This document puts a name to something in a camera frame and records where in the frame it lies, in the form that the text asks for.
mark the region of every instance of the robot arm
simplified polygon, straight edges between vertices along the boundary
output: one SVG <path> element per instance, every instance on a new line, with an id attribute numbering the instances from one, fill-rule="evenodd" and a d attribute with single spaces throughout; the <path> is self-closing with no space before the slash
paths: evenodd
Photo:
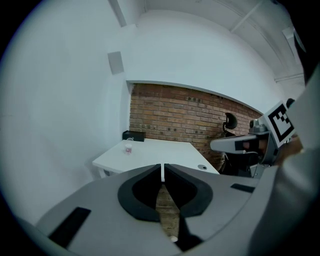
<path id="1" fill-rule="evenodd" d="M 280 101 L 259 119 L 250 122 L 249 134 L 212 140 L 213 151 L 229 154 L 258 154 L 260 164 L 272 165 L 279 153 L 279 148 L 295 133 L 295 129 L 286 115 L 286 105 Z M 265 153 L 259 150 L 259 141 L 266 140 Z"/>

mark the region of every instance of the ceiling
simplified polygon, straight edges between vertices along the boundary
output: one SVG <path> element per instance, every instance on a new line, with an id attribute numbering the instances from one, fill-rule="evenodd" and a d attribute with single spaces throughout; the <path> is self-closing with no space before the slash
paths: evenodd
<path id="1" fill-rule="evenodd" d="M 145 5 L 147 10 L 189 13 L 225 27 L 264 59 L 276 81 L 303 76 L 290 16 L 271 0 L 146 0 Z"/>

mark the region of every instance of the brick wall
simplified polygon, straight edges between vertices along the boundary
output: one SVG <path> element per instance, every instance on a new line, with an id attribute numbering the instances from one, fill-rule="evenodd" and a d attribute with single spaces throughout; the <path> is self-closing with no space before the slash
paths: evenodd
<path id="1" fill-rule="evenodd" d="M 249 122 L 261 115 L 237 102 L 197 90 L 158 84 L 136 84 L 130 105 L 130 130 L 146 132 L 150 139 L 190 142 L 219 170 L 223 154 L 210 149 L 210 141 L 224 137 L 224 113 L 236 115 L 232 133 L 246 135 Z"/>

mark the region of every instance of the black rubber pad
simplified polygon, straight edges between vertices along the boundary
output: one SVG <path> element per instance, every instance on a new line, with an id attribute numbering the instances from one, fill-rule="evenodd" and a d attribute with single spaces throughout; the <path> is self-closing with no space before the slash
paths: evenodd
<path id="1" fill-rule="evenodd" d="M 80 227 L 85 222 L 86 218 L 91 213 L 91 210 L 77 207 L 68 217 L 53 231 L 49 238 L 66 248 L 72 241 Z"/>
<path id="2" fill-rule="evenodd" d="M 244 192 L 249 192 L 249 193 L 252 193 L 255 190 L 255 188 L 253 186 L 246 186 L 246 185 L 241 185 L 241 184 L 237 184 L 237 183 L 233 184 L 231 186 L 231 188 L 236 189 L 236 190 L 240 190 L 240 191 L 244 191 Z"/>

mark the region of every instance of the black chair headrest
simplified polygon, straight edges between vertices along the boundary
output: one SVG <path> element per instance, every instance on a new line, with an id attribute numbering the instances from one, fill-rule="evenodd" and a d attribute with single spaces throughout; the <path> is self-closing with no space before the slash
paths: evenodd
<path id="1" fill-rule="evenodd" d="M 231 114 L 229 112 L 225 113 L 226 115 L 226 123 L 225 123 L 225 128 L 227 129 L 234 129 L 238 125 L 237 118 L 234 114 Z"/>

